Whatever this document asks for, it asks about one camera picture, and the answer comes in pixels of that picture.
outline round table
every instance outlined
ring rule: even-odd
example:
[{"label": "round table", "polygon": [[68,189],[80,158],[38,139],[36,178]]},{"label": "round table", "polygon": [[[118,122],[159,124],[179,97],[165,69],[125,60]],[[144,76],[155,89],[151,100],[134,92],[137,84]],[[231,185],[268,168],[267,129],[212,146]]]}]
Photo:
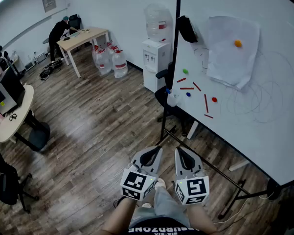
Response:
[{"label": "round table", "polygon": [[[0,142],[6,142],[12,136],[15,136],[32,150],[40,151],[50,137],[50,127],[46,123],[40,123],[33,117],[30,107],[34,99],[34,88],[31,85],[25,85],[24,88],[25,94],[22,105],[13,111],[13,114],[17,115],[16,119],[10,121],[10,114],[6,114],[0,124]],[[24,121],[32,128],[28,140],[17,132]]]}]

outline black chair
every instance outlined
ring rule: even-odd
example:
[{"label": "black chair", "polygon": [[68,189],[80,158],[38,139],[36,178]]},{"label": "black chair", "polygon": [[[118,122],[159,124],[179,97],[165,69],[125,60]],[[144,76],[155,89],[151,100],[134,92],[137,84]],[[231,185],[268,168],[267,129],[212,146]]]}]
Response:
[{"label": "black chair", "polygon": [[[68,20],[69,20],[68,24],[70,27],[73,27],[75,29],[80,29],[80,24],[82,19],[79,18],[77,14],[70,16]],[[69,30],[70,35],[73,34],[74,32],[75,32],[74,30],[71,30],[71,29]]]},{"label": "black chair", "polygon": [[14,205],[17,202],[18,196],[20,197],[23,209],[25,212],[30,213],[30,210],[27,210],[25,207],[23,195],[28,196],[36,201],[39,200],[39,197],[29,195],[23,189],[26,185],[28,178],[32,178],[31,174],[28,174],[27,177],[19,183],[19,177],[16,169],[9,164],[7,164],[1,153],[0,153],[0,200],[8,205]]},{"label": "black chair", "polygon": [[[163,86],[161,89],[157,90],[155,95],[158,100],[158,102],[164,107],[165,100],[167,98],[167,92],[166,89],[172,89],[173,87],[173,79],[174,79],[174,68],[172,63],[168,65],[168,69],[162,70],[159,73],[156,74],[157,79],[161,79],[164,77],[166,86]],[[178,106],[169,106],[166,104],[167,109],[167,117],[174,115],[181,121],[181,130],[182,130],[182,136],[186,137],[187,133],[185,130],[185,122],[192,118],[191,115],[189,115],[187,112],[182,110]],[[158,122],[161,122],[163,117],[158,118]]]}]

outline metal stand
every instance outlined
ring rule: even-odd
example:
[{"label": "metal stand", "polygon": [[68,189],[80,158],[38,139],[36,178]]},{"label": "metal stand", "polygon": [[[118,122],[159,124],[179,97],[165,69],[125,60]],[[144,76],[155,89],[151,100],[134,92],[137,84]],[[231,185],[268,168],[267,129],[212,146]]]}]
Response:
[{"label": "metal stand", "polygon": [[37,119],[35,119],[31,110],[28,112],[25,122],[32,128],[28,140],[22,137],[19,133],[15,133],[14,136],[30,147],[33,151],[40,151],[49,140],[49,125],[46,123],[40,123]]}]

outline black shirt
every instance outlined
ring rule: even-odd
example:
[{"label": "black shirt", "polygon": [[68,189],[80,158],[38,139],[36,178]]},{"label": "black shirt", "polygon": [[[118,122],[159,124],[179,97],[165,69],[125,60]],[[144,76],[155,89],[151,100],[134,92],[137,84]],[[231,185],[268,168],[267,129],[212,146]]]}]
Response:
[{"label": "black shirt", "polygon": [[63,32],[69,28],[70,26],[63,20],[60,22],[57,22],[57,24],[54,26],[54,28],[52,29],[49,35],[49,39],[60,40]]},{"label": "black shirt", "polygon": [[139,222],[124,235],[205,235],[188,228],[170,217],[156,217]]}]

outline white wall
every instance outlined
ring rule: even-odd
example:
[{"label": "white wall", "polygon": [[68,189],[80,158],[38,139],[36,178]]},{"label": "white wall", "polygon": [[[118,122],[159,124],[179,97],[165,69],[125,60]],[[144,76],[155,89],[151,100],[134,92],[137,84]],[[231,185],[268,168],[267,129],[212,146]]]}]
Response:
[{"label": "white wall", "polygon": [[83,26],[106,28],[113,42],[124,50],[126,59],[143,68],[142,45],[148,39],[143,9],[159,2],[176,14],[176,0],[67,0],[68,15],[79,14]]},{"label": "white wall", "polygon": [[42,0],[6,0],[0,4],[0,45],[9,43],[5,50],[16,50],[24,64],[34,51],[43,52],[48,45],[43,45],[43,40],[56,22],[67,15],[65,0],[56,0],[56,4],[57,8],[47,13]]}]

